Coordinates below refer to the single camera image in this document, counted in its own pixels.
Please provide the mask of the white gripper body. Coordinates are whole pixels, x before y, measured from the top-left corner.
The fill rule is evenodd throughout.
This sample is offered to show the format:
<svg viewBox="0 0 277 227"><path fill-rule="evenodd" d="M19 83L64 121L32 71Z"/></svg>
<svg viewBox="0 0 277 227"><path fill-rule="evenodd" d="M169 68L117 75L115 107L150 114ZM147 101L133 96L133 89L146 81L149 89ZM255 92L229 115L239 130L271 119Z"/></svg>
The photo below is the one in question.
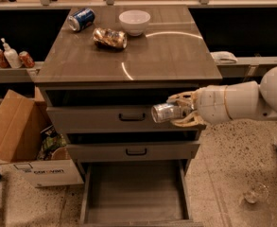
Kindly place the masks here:
<svg viewBox="0 0 277 227"><path fill-rule="evenodd" d="M210 85L197 90L196 109L199 116L210 124L227 122L225 105L226 86Z"/></svg>

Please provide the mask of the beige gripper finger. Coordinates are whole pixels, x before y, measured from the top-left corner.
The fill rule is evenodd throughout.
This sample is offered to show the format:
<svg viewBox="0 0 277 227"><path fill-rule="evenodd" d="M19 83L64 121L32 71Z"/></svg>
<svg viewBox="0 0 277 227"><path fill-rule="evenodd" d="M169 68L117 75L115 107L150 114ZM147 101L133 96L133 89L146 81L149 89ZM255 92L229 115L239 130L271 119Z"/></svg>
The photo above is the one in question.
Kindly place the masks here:
<svg viewBox="0 0 277 227"><path fill-rule="evenodd" d="M205 121L197 111L183 111L179 118L171 119L170 122L180 128L195 127L197 125L205 125Z"/></svg>
<svg viewBox="0 0 277 227"><path fill-rule="evenodd" d="M170 96L167 103L177 104L182 107L194 108L197 101L197 93L194 91L187 91Z"/></svg>

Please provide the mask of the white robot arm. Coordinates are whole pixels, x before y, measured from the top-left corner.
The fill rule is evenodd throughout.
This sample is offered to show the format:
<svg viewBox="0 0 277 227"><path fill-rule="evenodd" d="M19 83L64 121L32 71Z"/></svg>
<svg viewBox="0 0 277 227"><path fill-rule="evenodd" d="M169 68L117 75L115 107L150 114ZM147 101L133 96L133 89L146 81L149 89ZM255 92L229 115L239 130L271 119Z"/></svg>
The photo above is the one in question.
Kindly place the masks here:
<svg viewBox="0 0 277 227"><path fill-rule="evenodd" d="M170 96L167 102L190 110L184 119L171 120L178 127L215 125L236 119L277 120L277 67L266 72L260 83L210 85Z"/></svg>

